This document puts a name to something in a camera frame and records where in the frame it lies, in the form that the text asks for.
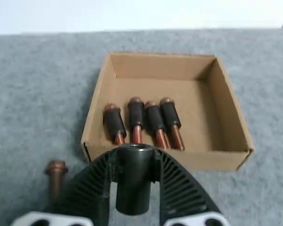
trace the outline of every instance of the gray carpet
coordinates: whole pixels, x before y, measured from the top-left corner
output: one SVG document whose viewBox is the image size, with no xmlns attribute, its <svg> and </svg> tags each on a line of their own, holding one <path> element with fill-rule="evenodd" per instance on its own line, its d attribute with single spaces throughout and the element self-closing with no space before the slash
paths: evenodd
<svg viewBox="0 0 283 226">
<path fill-rule="evenodd" d="M 49 160 L 66 161 L 67 180 L 86 166 L 84 121 L 104 56 L 116 50 L 223 59 L 257 149 L 238 172 L 195 176 L 233 226 L 283 226 L 283 30 L 0 36 L 0 225 L 44 207 Z M 158 225 L 157 189 L 151 198 L 135 218 L 112 206 L 110 225 Z"/>
</svg>

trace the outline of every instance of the cardboard box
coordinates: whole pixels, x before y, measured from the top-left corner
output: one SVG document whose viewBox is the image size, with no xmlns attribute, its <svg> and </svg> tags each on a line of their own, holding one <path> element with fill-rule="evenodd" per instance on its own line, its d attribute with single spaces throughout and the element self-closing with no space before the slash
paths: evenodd
<svg viewBox="0 0 283 226">
<path fill-rule="evenodd" d="M 130 98 L 159 103 L 170 97 L 180 117 L 186 150 L 166 150 L 183 166 L 196 170 L 236 170 L 254 145 L 221 60 L 213 55 L 110 53 L 93 93 L 81 145 L 92 161 L 112 145 L 103 127 L 107 103 L 127 116 Z M 129 143 L 128 131 L 126 143 Z M 143 141 L 153 144 L 143 131 Z"/>
</svg>

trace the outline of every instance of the white wall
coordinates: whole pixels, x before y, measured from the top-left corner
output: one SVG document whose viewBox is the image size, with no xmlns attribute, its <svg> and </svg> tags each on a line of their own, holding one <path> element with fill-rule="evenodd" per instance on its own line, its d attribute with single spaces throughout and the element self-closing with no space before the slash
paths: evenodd
<svg viewBox="0 0 283 226">
<path fill-rule="evenodd" d="M 282 24 L 283 0 L 0 0 L 0 34 Z"/>
</svg>

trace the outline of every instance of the black cylinder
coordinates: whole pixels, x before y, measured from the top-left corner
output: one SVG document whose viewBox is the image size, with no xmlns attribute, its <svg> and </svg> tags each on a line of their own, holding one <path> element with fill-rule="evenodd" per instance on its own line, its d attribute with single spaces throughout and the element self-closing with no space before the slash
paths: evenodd
<svg viewBox="0 0 283 226">
<path fill-rule="evenodd" d="M 114 141 L 115 136 L 118 133 L 121 133 L 124 138 L 127 136 L 119 108 L 106 110 L 104 112 L 104 123 L 107 127 L 111 140 Z"/>
<path fill-rule="evenodd" d="M 146 107 L 145 113 L 149 122 L 149 130 L 152 133 L 155 133 L 159 129 L 163 129 L 165 131 L 166 128 L 158 105 Z"/>
<path fill-rule="evenodd" d="M 160 105 L 160 109 L 167 129 L 170 129 L 173 125 L 177 125 L 178 128 L 181 127 L 174 102 L 164 102 Z"/>
<path fill-rule="evenodd" d="M 143 128 L 144 108 L 145 105 L 143 102 L 132 101 L 128 103 L 129 125 L 131 130 L 133 130 L 135 126 L 141 126 L 141 128 Z"/>
<path fill-rule="evenodd" d="M 140 215 L 148 211 L 153 156 L 154 147 L 150 145 L 123 144 L 118 148 L 116 208 L 119 212 Z"/>
</svg>

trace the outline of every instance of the black rubber sleeve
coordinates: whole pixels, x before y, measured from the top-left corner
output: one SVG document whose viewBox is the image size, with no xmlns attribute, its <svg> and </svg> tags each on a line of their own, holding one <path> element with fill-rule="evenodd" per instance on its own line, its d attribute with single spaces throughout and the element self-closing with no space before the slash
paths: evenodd
<svg viewBox="0 0 283 226">
<path fill-rule="evenodd" d="M 143 129 L 144 109 L 145 105 L 143 102 L 130 102 L 128 104 L 130 129 L 133 129 L 134 126 L 141 126 Z"/>
<path fill-rule="evenodd" d="M 166 130 L 162 115 L 158 106 L 149 106 L 145 110 L 149 122 L 149 130 L 155 133 L 158 129 Z"/>
<path fill-rule="evenodd" d="M 160 105 L 161 114 L 164 119 L 164 123 L 167 129 L 170 129 L 173 125 L 181 127 L 181 123 L 175 109 L 175 105 L 172 102 L 163 103 Z"/>
<path fill-rule="evenodd" d="M 104 123 L 107 127 L 111 140 L 114 141 L 115 136 L 120 132 L 123 137 L 127 136 L 125 126 L 118 109 L 112 109 L 104 112 Z"/>
</svg>

